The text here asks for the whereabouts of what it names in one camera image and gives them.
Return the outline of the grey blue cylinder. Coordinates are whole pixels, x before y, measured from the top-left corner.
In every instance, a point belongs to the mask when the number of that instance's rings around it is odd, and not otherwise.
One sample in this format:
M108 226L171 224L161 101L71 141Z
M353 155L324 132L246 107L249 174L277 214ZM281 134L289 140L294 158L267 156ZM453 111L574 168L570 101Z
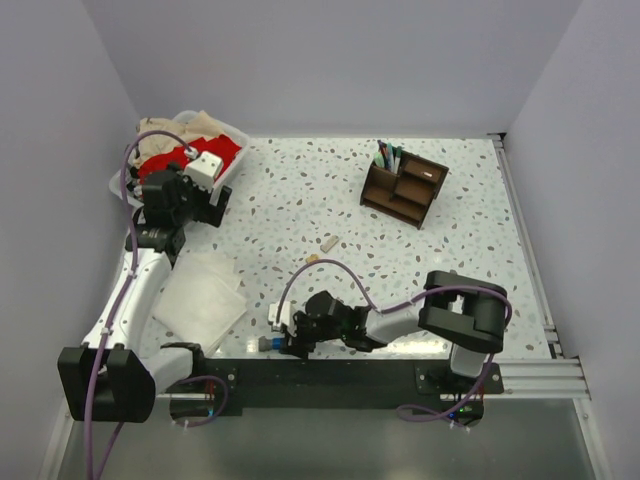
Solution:
M286 340L284 337L266 338L260 337L258 339L258 351L259 352L278 352L283 353L286 348Z

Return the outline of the beige eraser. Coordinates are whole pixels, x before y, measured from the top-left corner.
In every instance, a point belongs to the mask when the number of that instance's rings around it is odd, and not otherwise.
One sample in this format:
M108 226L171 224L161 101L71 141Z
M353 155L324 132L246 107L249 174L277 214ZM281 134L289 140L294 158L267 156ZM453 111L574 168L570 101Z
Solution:
M320 247L323 253L328 253L338 243L339 238L335 235L329 237Z

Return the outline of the teal capped white marker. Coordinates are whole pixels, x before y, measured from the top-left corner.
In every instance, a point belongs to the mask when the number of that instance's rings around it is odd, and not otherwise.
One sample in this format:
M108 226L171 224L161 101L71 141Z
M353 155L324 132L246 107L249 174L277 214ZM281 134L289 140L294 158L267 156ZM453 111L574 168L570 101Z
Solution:
M390 171L393 174L397 174L397 171L398 171L397 158L396 158L395 149L393 148L393 146L388 147L388 155L389 155Z

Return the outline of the blue pen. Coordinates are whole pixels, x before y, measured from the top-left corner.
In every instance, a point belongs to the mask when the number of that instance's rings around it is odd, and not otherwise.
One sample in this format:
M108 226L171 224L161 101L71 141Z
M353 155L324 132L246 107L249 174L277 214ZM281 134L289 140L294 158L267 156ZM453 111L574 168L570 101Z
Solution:
M377 141L378 143L378 147L379 147L379 151L384 159L384 161L387 161L387 150L386 150L386 143L382 142L381 140Z

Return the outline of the green capped white marker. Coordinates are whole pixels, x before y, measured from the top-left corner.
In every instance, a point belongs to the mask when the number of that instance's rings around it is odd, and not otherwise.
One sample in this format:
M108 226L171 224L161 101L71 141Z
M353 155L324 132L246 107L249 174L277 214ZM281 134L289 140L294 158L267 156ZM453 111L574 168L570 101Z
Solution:
M399 174L403 149L401 146L396 146L394 150L394 173Z

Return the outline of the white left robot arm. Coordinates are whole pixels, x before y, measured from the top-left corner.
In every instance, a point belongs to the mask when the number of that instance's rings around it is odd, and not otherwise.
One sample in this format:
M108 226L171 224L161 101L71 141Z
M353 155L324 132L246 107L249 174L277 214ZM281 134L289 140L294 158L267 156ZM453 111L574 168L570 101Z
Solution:
M142 333L163 283L185 244L185 226L222 222L232 190L211 199L222 160L210 153L181 167L170 164L148 174L141 186L112 293L80 346L64 348L57 368L73 419L89 423L142 423L158 394L179 386L200 390L207 380L202 348L192 342L161 346L139 358Z

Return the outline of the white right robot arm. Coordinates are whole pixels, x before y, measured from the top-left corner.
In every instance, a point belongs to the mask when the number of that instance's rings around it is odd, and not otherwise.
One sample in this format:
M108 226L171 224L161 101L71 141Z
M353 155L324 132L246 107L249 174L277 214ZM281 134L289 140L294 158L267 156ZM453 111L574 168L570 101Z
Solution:
M286 342L280 351L305 358L321 342L340 340L370 353L425 331L451 343L448 386L469 392L490 356L504 348L513 308L504 288L444 271L428 274L424 290L393 307L348 306L328 291L313 295L302 311L282 316Z

